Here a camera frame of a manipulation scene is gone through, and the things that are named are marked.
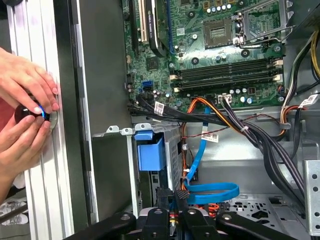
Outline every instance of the metal panel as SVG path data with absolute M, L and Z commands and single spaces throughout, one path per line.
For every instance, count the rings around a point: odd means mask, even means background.
M 320 236 L 320 160 L 306 160 L 303 167 L 307 231 Z
M 126 107 L 128 96 L 124 89 L 126 54 L 123 17 L 118 1 L 75 2 L 77 60 L 83 80 L 79 83 L 83 86 L 80 97 L 91 170 L 92 209 L 98 221 L 123 209 L 130 200 L 130 161 L 124 150 L 131 143 L 119 140 L 117 136 L 104 139 L 103 144 L 91 139 L 110 125 L 122 128 L 131 126 Z

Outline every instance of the white label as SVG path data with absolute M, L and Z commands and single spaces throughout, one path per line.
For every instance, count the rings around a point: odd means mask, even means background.
M 176 30 L 176 35 L 177 35 L 177 36 L 183 36 L 183 35 L 185 35 L 185 34 L 186 34 L 186 32 L 185 32 L 185 28 L 184 28 L 184 27 L 178 28 L 178 29 Z
M 156 101 L 154 104 L 154 113 L 162 116 L 164 113 L 165 105 L 161 102 Z
M 303 100 L 303 102 L 299 106 L 299 109 L 303 108 L 304 106 L 308 106 L 308 105 L 314 104 L 316 99 L 317 99 L 317 97 L 318 97 L 318 94 L 313 94 L 308 99 Z
M 208 132 L 208 127 L 203 126 L 202 127 L 202 135 L 201 135 L 202 140 L 206 140 L 206 141 L 213 142 L 213 143 L 219 142 L 219 135 L 214 134 L 214 133 L 207 133 L 207 132 Z

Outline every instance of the motherboard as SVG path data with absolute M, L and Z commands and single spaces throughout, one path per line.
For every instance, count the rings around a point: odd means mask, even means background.
M 133 104 L 137 95 L 184 112 L 198 96 L 218 108 L 222 99 L 235 109 L 282 104 L 278 1 L 123 0 L 122 7 Z

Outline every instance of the expansion slot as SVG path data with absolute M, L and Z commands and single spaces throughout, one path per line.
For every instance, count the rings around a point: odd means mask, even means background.
M 138 35 L 137 35 L 137 23 L 136 23 L 136 5 L 134 0 L 128 0 L 129 3 L 129 17 L 130 17 L 130 31 L 131 31 L 131 41 L 132 41 L 132 49 L 136 57 L 139 54 L 139 46 L 138 46 Z
M 141 41 L 143 44 L 148 44 L 148 33 L 147 33 L 147 15 L 146 15 L 146 2 L 145 0 L 138 0 L 139 4 L 139 19 L 140 19 L 140 32 L 141 32 Z

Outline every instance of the finger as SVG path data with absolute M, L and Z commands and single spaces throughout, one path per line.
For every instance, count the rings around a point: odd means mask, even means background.
M 44 89 L 36 79 L 27 74 L 20 74 L 19 76 L 14 77 L 14 79 L 17 83 L 19 83 L 21 86 L 28 89 L 32 93 L 35 99 L 44 108 L 46 113 L 50 114 L 52 112 L 50 100 L 46 95 Z
M 6 101 L 11 107 L 16 109 L 19 105 L 19 102 L 12 98 L 9 94 L 7 94 L 5 91 L 0 92 L 0 97 Z
M 0 152 L 10 148 L 31 126 L 35 119 L 36 118 L 34 116 L 29 115 L 23 118 L 18 124 L 16 124 L 15 117 L 11 117 L 0 134 Z
M 23 106 L 25 106 L 27 109 L 29 109 L 31 112 L 35 114 L 41 114 L 42 110 L 38 106 L 38 104 L 35 103 L 31 99 L 31 97 L 26 93 L 26 91 L 15 81 L 12 81 L 11 79 L 6 79 L 5 84 L 2 85 L 2 88 L 15 100 L 17 100 L 19 103 L 21 103 Z
M 40 127 L 42 126 L 44 119 L 38 116 L 32 125 L 20 135 L 18 140 L 6 151 L 3 152 L 5 156 L 10 156 L 12 159 L 19 159 L 20 156 L 25 153 L 38 134 Z
M 51 104 L 51 108 L 53 111 L 57 111 L 59 110 L 59 105 L 57 103 L 57 100 L 52 92 L 52 90 L 50 89 L 48 83 L 43 79 L 42 76 L 40 76 L 35 70 L 29 70 L 27 71 L 27 73 L 29 74 L 29 76 L 31 76 L 33 79 L 35 79 L 42 87 L 42 89 L 44 90 L 46 96 L 48 97 L 50 104 Z
M 45 121 L 39 129 L 30 147 L 21 155 L 21 159 L 31 159 L 46 145 L 47 137 L 50 134 L 50 122 Z
M 58 87 L 57 84 L 54 81 L 54 78 L 47 73 L 46 70 L 44 70 L 42 67 L 37 66 L 35 68 L 35 71 L 46 81 L 46 83 L 49 85 L 51 91 L 57 95 L 58 94 Z

